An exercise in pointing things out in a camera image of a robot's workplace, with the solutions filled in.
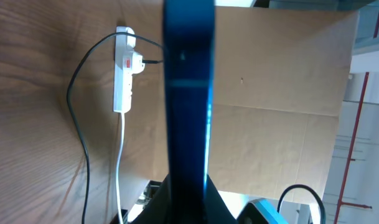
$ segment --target white wall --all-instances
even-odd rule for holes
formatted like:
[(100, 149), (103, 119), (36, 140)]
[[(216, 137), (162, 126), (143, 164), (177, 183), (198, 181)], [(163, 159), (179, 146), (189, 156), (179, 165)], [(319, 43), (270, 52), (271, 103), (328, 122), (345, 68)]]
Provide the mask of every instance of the white wall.
[[(340, 126), (323, 201), (327, 219), (333, 220), (344, 175), (350, 138), (358, 103), (343, 102)], [(370, 205), (372, 210), (343, 206), (339, 221), (361, 224), (379, 223), (379, 105), (364, 105), (358, 127), (357, 142), (350, 163), (343, 201)]]
[(350, 73), (379, 72), (379, 50), (352, 56)]
[[(348, 80), (345, 89), (344, 100), (359, 101), (362, 91), (364, 73), (351, 75), (352, 79)], [(379, 72), (371, 72), (369, 74), (368, 85), (365, 92), (364, 102), (379, 104)]]

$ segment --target blue object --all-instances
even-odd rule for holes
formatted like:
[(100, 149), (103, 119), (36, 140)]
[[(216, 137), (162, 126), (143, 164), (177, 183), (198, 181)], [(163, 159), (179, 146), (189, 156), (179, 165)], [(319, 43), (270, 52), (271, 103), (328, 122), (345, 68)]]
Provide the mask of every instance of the blue object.
[(165, 1), (164, 84), (172, 223), (203, 223), (206, 219), (214, 27), (214, 1)]
[(288, 224), (276, 209), (264, 198), (251, 202), (268, 223)]

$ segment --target power cord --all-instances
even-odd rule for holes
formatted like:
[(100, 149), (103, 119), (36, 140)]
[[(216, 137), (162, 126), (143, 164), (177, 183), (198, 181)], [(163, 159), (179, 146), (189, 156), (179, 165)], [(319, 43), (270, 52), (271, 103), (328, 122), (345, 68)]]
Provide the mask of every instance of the power cord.
[(123, 224), (123, 216), (121, 214), (121, 204), (120, 204), (120, 186), (119, 186), (119, 167), (120, 167), (120, 159), (121, 155), (123, 153), (123, 143), (124, 143), (124, 126), (125, 126), (125, 120), (124, 120), (124, 113), (120, 113), (120, 120), (121, 120), (121, 137), (120, 137), (120, 147), (119, 147), (119, 154), (117, 156), (116, 161), (116, 198), (117, 198), (117, 214), (119, 218), (119, 222)]
[[(73, 107), (72, 107), (72, 103), (70, 101), (71, 100), (71, 94), (72, 94), (72, 87), (73, 87), (73, 84), (75, 83), (76, 77), (77, 77), (80, 69), (82, 68), (84, 62), (87, 60), (88, 56), (90, 56), (90, 54), (99, 45), (101, 45), (104, 41), (110, 39), (111, 37), (117, 36), (117, 35), (127, 35), (127, 36), (130, 36), (130, 37), (135, 37), (137, 39), (140, 39), (140, 40), (143, 40), (143, 41), (148, 42), (150, 44), (153, 44), (155, 46), (158, 46), (161, 49), (164, 49), (162, 45), (160, 45), (160, 44), (158, 44), (158, 43), (156, 43), (154, 41), (151, 41), (151, 40), (149, 40), (147, 38), (141, 37), (139, 35), (130, 34), (130, 33), (127, 33), (127, 32), (115, 32), (115, 33), (109, 34), (106, 37), (102, 38), (94, 46), (92, 46), (88, 50), (88, 52), (84, 55), (84, 57), (82, 58), (82, 60), (80, 61), (80, 63), (77, 65), (77, 68), (76, 68), (75, 72), (73, 73), (72, 79), (70, 80), (69, 86), (67, 87), (66, 102), (67, 102), (67, 106), (69, 108), (70, 115), (72, 116), (73, 122), (75, 124), (76, 131), (77, 131), (77, 134), (78, 134), (78, 138), (80, 139), (80, 142), (81, 142), (81, 144), (83, 146), (85, 160), (86, 160), (86, 164), (87, 164), (87, 184), (86, 184), (86, 188), (85, 188), (85, 199), (84, 199), (84, 207), (83, 207), (83, 215), (82, 215), (82, 224), (85, 224), (85, 212), (87, 210), (88, 192), (89, 192), (89, 188), (90, 188), (90, 159), (88, 157), (88, 149), (87, 149), (87, 146), (85, 145), (85, 142), (84, 142), (83, 133), (80, 131), (80, 127), (78, 125), (78, 121), (76, 119), (76, 116), (75, 116), (75, 113), (74, 113), (74, 110), (73, 110)], [(122, 119), (122, 124), (124, 124), (123, 123), (123, 120), (124, 120), (123, 114), (121, 116), (121, 119)], [(122, 136), (123, 136), (123, 134), (124, 134), (124, 126), (122, 126)], [(121, 138), (121, 145), (120, 145), (120, 150), (119, 150), (119, 161), (118, 161), (118, 164), (120, 163), (120, 157), (121, 157), (121, 152), (122, 151), (123, 151), (123, 138)], [(118, 173), (116, 175), (116, 186), (118, 186)], [(118, 188), (116, 189), (116, 194), (118, 194), (117, 195), (118, 206), (120, 206), (120, 195), (119, 195)], [(119, 219), (120, 219), (120, 217), (121, 217), (121, 208), (118, 208), (118, 214), (119, 214)]]
[(157, 64), (162, 63), (163, 60), (142, 60), (142, 63)]
[(316, 199), (316, 202), (318, 203), (319, 210), (321, 213), (321, 224), (325, 224), (326, 223), (326, 211), (325, 211), (325, 206), (324, 206), (321, 198), (318, 196), (318, 194), (312, 188), (310, 188), (306, 185), (303, 185), (303, 184), (294, 184), (294, 185), (288, 187), (286, 190), (283, 191), (281, 197), (279, 198), (279, 202), (278, 202), (278, 213), (281, 211), (284, 196), (292, 189), (306, 189), (312, 194), (312, 196), (314, 196), (314, 198)]

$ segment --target power plug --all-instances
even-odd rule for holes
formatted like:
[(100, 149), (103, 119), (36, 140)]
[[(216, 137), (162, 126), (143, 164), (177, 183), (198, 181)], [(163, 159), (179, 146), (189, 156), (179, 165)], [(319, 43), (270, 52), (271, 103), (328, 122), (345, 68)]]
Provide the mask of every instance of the power plug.
[[(117, 27), (116, 31), (134, 34), (130, 27)], [(135, 41), (135, 37), (116, 36), (114, 112), (127, 113), (131, 109), (133, 74), (141, 73), (145, 69), (143, 56), (134, 51)]]

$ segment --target white cable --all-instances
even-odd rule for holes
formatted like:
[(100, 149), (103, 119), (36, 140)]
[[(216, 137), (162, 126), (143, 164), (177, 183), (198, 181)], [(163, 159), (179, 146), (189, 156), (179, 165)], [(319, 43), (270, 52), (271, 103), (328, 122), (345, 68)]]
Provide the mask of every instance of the white cable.
[(123, 224), (123, 216), (121, 214), (121, 204), (120, 204), (120, 189), (119, 189), (119, 166), (120, 166), (120, 159), (121, 155), (123, 153), (123, 142), (124, 142), (124, 113), (120, 114), (121, 116), (121, 137), (120, 137), (120, 149), (119, 154), (117, 156), (117, 162), (116, 162), (116, 196), (117, 196), (117, 214), (119, 217), (120, 224)]

